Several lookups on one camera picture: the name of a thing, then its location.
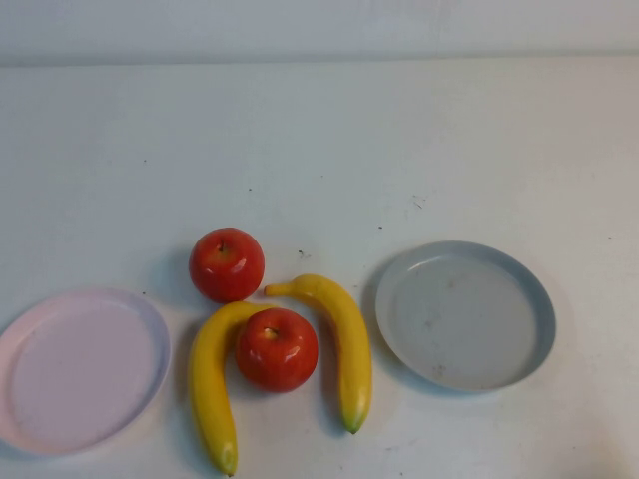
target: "plate rim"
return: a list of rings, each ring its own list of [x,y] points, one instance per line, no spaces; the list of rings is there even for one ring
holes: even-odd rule
[[[549,311],[549,318],[548,319],[549,319],[549,323],[552,326],[552,334],[551,334],[551,337],[550,337],[549,344],[547,346],[547,351],[545,352],[543,357],[538,361],[537,364],[535,364],[535,366],[531,370],[527,371],[521,377],[515,378],[511,382],[508,382],[506,384],[501,384],[501,385],[498,385],[498,386],[495,386],[495,387],[478,388],[478,387],[460,387],[460,386],[449,385],[449,384],[447,384],[445,382],[437,380],[437,378],[434,377],[433,375],[427,375],[427,374],[422,373],[416,367],[411,365],[411,361],[406,357],[406,355],[403,354],[403,352],[401,351],[401,348],[399,348],[394,343],[394,341],[392,339],[390,339],[391,334],[390,334],[390,331],[389,331],[388,326],[387,326],[388,321],[384,322],[380,318],[380,313],[384,309],[383,307],[381,307],[380,303],[382,302],[382,295],[384,294],[384,292],[386,290],[389,290],[389,284],[392,281],[392,277],[394,276],[393,270],[399,267],[399,265],[401,264],[403,259],[406,259],[408,256],[410,256],[412,254],[415,254],[418,251],[421,251],[422,249],[431,249],[431,248],[436,248],[438,246],[439,247],[443,247],[443,246],[447,246],[447,245],[457,246],[457,247],[460,247],[460,246],[461,247],[468,247],[469,249],[481,249],[481,250],[489,252],[492,255],[496,254],[498,256],[501,256],[501,257],[505,258],[508,262],[510,262],[512,265],[516,266],[520,271],[522,271],[524,274],[526,274],[528,276],[528,279],[532,279],[534,281],[535,285],[537,286],[538,291],[542,293],[543,299],[546,301],[546,306],[548,307],[548,311]],[[440,257],[440,255],[431,256],[427,260],[433,259],[435,257]],[[510,274],[509,270],[505,269],[503,266],[501,266],[499,264],[496,264],[494,261],[489,261],[489,263],[492,264],[492,265],[497,266],[500,270],[504,271],[505,273]],[[499,250],[499,249],[497,249],[495,247],[488,246],[486,244],[482,244],[482,243],[479,243],[479,242],[466,241],[466,240],[460,240],[460,239],[445,239],[445,240],[440,240],[440,241],[427,242],[425,244],[421,244],[419,246],[413,247],[411,249],[405,250],[405,251],[397,254],[393,259],[391,259],[389,261],[389,264],[387,265],[387,267],[385,268],[385,270],[381,274],[381,278],[379,280],[379,283],[377,285],[377,289],[376,289],[376,292],[375,292],[374,311],[375,311],[375,318],[376,318],[376,322],[377,322],[377,327],[379,328],[379,331],[381,333],[381,336],[383,337],[383,340],[388,345],[388,347],[390,348],[392,353],[401,361],[401,363],[404,366],[406,366],[408,369],[410,369],[413,373],[415,373],[418,376],[424,378],[425,380],[429,381],[430,383],[435,384],[435,385],[437,385],[439,387],[451,390],[451,391],[465,392],[465,393],[481,393],[481,392],[497,391],[497,390],[505,389],[507,387],[511,387],[511,386],[513,386],[515,384],[518,384],[519,382],[521,382],[521,381],[523,381],[525,379],[528,379],[533,374],[536,374],[539,371],[539,369],[541,368],[541,366],[546,363],[548,357],[550,356],[550,354],[552,353],[552,351],[555,348],[555,342],[556,342],[556,336],[557,336],[557,318],[556,318],[556,313],[555,313],[555,307],[554,307],[554,304],[552,302],[552,298],[550,297],[550,294],[548,293],[548,291],[544,287],[543,283],[530,270],[530,268],[528,268],[525,264],[523,264],[521,261],[519,261],[515,257],[513,257],[510,254],[505,253],[505,252],[503,252],[503,251],[501,251],[501,250]]]

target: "white wall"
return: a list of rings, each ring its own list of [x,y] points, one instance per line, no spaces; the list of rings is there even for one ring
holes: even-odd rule
[[[0,65],[594,51],[638,0],[0,0]]]

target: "pink plate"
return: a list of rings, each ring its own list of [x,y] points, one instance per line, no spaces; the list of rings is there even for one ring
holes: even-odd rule
[[[0,439],[26,452],[78,452],[149,405],[169,368],[169,331],[136,294],[52,297],[0,336]]]

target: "toy fruit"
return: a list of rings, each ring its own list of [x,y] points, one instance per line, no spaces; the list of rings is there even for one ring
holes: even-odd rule
[[[249,318],[238,338],[236,361],[253,384],[271,392],[302,385],[318,364],[318,337],[296,312],[274,307]]]
[[[372,394],[372,366],[366,325],[350,295],[336,282],[317,274],[303,274],[284,284],[265,288],[267,296],[291,296],[325,312],[337,343],[341,419],[354,434],[368,415]]]
[[[238,466],[236,428],[224,366],[242,325],[267,304],[232,302],[221,307],[198,332],[189,361],[189,392],[195,422],[211,461],[232,476]]]
[[[189,273],[196,288],[216,302],[246,299],[264,276],[264,254],[255,239],[235,228],[214,230],[191,251]]]

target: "apple stem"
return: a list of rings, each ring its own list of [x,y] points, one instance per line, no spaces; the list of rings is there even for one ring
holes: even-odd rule
[[[275,339],[276,337],[278,337],[279,331],[274,327],[266,327],[264,333],[268,339]]]

